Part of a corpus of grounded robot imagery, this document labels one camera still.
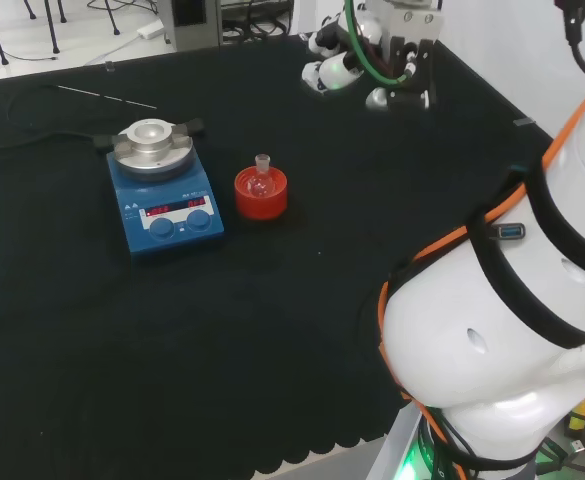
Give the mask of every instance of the blue knob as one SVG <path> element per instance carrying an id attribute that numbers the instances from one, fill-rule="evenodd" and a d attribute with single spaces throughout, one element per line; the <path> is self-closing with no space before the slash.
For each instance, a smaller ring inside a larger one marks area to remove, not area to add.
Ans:
<path id="1" fill-rule="evenodd" d="M 174 224 L 167 218 L 157 218 L 150 224 L 150 233 L 159 240 L 167 240 L 174 234 Z"/>
<path id="2" fill-rule="evenodd" d="M 202 232 L 210 226 L 210 215 L 205 210 L 195 210 L 186 220 L 188 227 L 195 232 Z"/>

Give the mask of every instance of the green light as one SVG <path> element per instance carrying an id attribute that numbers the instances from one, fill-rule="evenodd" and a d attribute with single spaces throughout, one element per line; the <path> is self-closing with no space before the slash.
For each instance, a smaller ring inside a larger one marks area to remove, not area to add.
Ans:
<path id="1" fill-rule="evenodd" d="M 417 480 L 416 472 L 411 462 L 405 462 L 394 476 L 394 480 Z"/>
<path id="2" fill-rule="evenodd" d="M 416 455 L 418 449 L 418 445 L 413 445 L 410 451 L 408 452 L 405 460 L 403 461 L 403 465 L 401 468 L 396 472 L 394 476 L 394 480 L 418 480 L 416 478 L 416 470 L 414 469 L 414 457 Z"/>

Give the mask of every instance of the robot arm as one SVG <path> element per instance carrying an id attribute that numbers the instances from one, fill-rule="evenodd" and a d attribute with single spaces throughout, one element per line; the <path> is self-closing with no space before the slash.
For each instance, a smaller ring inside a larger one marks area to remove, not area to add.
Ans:
<path id="1" fill-rule="evenodd" d="M 385 80 L 368 97 L 369 108 L 387 110 L 406 102 L 429 108 L 436 100 L 433 45 L 443 25 L 432 0 L 367 0 L 356 10 L 347 1 L 344 11 L 309 38 L 310 51 L 325 60 L 307 64 L 303 81 L 327 94 L 367 71 Z"/>

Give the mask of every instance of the white wall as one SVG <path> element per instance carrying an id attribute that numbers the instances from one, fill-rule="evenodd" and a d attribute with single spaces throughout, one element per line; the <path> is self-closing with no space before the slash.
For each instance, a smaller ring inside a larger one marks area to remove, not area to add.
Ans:
<path id="1" fill-rule="evenodd" d="M 319 28 L 343 0 L 317 0 Z M 444 0 L 441 41 L 550 135 L 585 97 L 553 0 Z M 585 57 L 584 40 L 581 51 Z"/>

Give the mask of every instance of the usb port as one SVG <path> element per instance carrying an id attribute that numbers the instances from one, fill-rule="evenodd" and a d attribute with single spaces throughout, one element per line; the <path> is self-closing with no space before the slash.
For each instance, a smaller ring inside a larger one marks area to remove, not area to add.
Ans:
<path id="1" fill-rule="evenodd" d="M 525 237 L 522 223 L 501 223 L 492 225 L 490 237 L 494 240 L 520 240 Z"/>

